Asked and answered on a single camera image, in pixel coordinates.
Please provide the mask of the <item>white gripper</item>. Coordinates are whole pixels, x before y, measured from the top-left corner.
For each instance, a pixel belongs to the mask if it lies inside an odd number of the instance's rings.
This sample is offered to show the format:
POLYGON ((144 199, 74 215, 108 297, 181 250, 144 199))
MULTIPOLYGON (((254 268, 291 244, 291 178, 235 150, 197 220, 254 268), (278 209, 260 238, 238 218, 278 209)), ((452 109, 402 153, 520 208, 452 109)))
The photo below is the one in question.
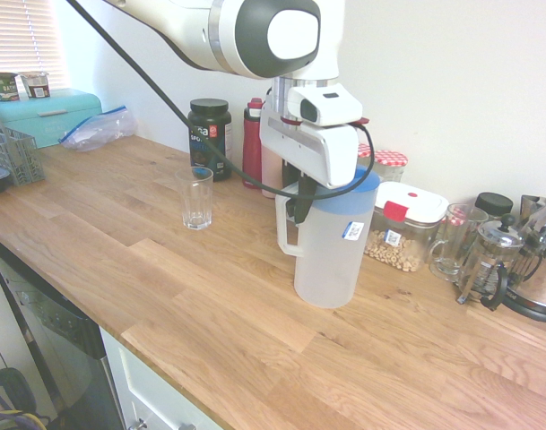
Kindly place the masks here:
POLYGON ((286 220, 305 221, 316 196, 317 183, 339 188, 354 178, 359 138, 350 125, 319 127, 309 123, 288 125, 264 103, 260 121, 262 144, 305 175, 298 180, 298 196, 285 204, 286 220))

